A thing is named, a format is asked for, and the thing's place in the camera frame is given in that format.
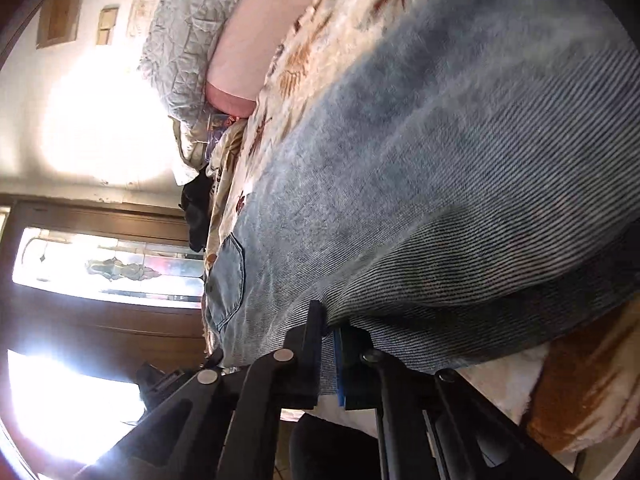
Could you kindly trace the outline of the blue denim pants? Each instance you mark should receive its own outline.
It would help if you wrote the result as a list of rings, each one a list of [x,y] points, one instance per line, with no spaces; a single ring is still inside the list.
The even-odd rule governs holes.
[[[414,370],[639,290],[637,0],[421,0],[274,151],[207,280],[224,364],[306,320]]]

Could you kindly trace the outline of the black cloth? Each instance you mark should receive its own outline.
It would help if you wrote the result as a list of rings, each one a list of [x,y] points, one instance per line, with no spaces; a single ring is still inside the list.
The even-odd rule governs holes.
[[[181,191],[179,207],[189,230],[189,247],[202,252],[206,246],[210,223],[210,192],[214,180],[206,174],[204,167],[198,176],[187,183]]]

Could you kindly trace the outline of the brown wooden door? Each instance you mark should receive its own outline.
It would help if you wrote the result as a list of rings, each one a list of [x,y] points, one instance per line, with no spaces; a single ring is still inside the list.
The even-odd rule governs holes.
[[[149,362],[170,372],[204,356],[198,309],[143,307],[84,298],[14,283],[12,273],[24,229],[47,228],[184,245],[188,231],[177,209],[136,204],[11,195],[1,237],[1,351],[47,353],[81,373],[131,379]]]

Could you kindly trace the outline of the leaf print cream blanket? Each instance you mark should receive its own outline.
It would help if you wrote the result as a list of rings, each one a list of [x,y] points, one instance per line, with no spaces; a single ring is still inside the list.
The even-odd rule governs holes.
[[[420,1],[314,0],[296,22],[244,129],[227,203],[214,218],[208,276],[276,148]],[[628,434],[639,426],[639,291],[544,344],[456,368],[550,452]]]

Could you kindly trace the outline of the grey quilted blanket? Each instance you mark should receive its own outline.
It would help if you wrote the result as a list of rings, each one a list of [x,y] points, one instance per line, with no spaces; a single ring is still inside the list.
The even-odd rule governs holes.
[[[205,79],[224,25],[240,0],[160,0],[139,70],[167,114],[193,127],[209,109]]]

